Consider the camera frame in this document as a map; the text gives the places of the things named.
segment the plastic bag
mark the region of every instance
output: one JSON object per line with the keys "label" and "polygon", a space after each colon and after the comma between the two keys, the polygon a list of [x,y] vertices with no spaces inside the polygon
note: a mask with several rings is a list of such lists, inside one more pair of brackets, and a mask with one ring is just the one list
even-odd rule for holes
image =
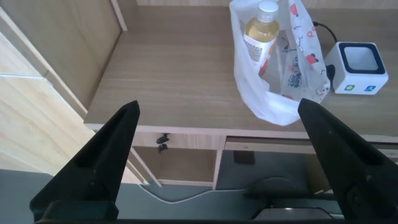
{"label": "plastic bag", "polygon": [[320,103],[330,89],[321,47],[312,20],[300,0],[280,0],[279,35],[265,74],[254,71],[243,41],[246,24],[262,0],[229,4],[234,38],[234,76],[245,104],[260,119],[289,125],[300,119],[302,98]]}

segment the white cube device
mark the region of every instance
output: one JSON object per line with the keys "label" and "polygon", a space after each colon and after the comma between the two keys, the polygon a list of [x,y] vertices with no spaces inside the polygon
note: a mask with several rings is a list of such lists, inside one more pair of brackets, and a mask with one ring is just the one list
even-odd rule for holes
{"label": "white cube device", "polygon": [[337,42],[325,57],[325,64],[335,68],[335,93],[375,95],[388,81],[374,43]]}

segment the bottle cap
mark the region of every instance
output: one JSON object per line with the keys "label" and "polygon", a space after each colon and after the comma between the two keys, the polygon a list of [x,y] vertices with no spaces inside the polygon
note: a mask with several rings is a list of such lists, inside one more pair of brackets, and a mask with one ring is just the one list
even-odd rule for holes
{"label": "bottle cap", "polygon": [[277,12],[279,7],[274,1],[262,1],[259,4],[259,9],[263,12],[273,13]]}
{"label": "bottle cap", "polygon": [[261,22],[272,22],[278,15],[279,6],[276,2],[266,0],[259,4],[257,19]]}

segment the drawer handle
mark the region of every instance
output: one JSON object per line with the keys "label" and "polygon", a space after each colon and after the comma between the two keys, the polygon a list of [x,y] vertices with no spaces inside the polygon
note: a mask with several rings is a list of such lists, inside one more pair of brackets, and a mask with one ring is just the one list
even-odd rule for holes
{"label": "drawer handle", "polygon": [[156,140],[156,143],[157,143],[157,144],[163,144],[163,143],[167,142],[167,141],[169,140],[169,138],[167,137],[167,135],[168,135],[168,134],[163,134],[162,137],[160,137],[160,138],[158,138],[158,139]]}

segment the drawer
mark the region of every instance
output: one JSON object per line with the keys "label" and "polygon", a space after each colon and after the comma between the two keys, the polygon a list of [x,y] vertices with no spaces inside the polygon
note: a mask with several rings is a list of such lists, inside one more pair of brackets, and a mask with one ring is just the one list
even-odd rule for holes
{"label": "drawer", "polygon": [[[391,159],[398,159],[398,144],[373,143],[384,155]],[[308,139],[266,139],[266,138],[233,138],[226,139],[226,150],[285,152],[315,154],[315,150]]]}
{"label": "drawer", "polygon": [[[158,147],[163,133],[135,133],[132,146]],[[167,147],[176,149],[224,149],[226,136],[203,134],[168,134]]]}

